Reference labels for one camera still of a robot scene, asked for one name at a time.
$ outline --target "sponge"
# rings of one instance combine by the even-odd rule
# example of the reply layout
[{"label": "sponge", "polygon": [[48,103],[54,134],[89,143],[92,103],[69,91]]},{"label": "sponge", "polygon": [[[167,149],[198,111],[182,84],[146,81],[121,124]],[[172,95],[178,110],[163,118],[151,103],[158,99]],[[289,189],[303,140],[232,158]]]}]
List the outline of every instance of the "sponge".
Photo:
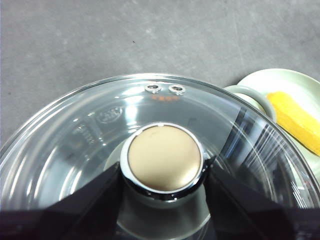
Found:
[{"label": "sponge", "polygon": [[266,96],[276,113],[276,123],[320,156],[320,121],[303,110],[293,98],[282,91]]}]

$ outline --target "lid knob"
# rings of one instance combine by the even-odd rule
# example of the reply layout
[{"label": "lid knob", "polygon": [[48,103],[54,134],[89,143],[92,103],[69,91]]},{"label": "lid knob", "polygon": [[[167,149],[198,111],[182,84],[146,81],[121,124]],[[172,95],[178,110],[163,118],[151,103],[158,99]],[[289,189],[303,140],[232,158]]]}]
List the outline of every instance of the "lid knob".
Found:
[{"label": "lid knob", "polygon": [[177,193],[193,186],[202,168],[200,143],[190,131],[173,123],[142,127],[121,152],[124,175],[153,193]]}]

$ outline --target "metal rivet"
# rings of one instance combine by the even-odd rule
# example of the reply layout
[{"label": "metal rivet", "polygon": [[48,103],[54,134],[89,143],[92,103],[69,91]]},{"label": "metal rivet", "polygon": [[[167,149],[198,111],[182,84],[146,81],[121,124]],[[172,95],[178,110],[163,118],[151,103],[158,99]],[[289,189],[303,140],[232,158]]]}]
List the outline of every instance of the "metal rivet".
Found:
[{"label": "metal rivet", "polygon": [[186,88],[179,84],[172,84],[169,86],[169,91],[175,95],[183,95],[186,92]]},{"label": "metal rivet", "polygon": [[144,89],[152,94],[156,94],[161,91],[161,87],[157,83],[150,83],[144,87]]}]

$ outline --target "glass lid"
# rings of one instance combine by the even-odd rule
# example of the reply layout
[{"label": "glass lid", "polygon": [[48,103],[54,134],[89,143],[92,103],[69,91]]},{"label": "glass lid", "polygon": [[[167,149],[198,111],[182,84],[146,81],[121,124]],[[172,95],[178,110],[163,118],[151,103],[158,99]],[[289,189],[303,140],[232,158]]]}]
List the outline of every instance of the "glass lid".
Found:
[{"label": "glass lid", "polygon": [[72,195],[120,161],[132,134],[161,122],[192,133],[204,159],[272,201],[319,206],[308,165],[266,116],[210,84],[146,73],[84,86],[32,117],[1,150],[1,211],[43,209]]}]

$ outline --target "beige knob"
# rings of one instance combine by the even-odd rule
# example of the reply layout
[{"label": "beige knob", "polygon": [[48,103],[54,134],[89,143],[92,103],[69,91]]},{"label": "beige knob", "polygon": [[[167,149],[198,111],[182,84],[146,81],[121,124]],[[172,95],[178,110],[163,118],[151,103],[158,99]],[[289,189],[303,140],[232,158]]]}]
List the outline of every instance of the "beige knob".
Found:
[{"label": "beige knob", "polygon": [[128,149],[129,168],[138,181],[157,191],[174,191],[199,174],[202,155],[194,137],[171,125],[143,130]]}]

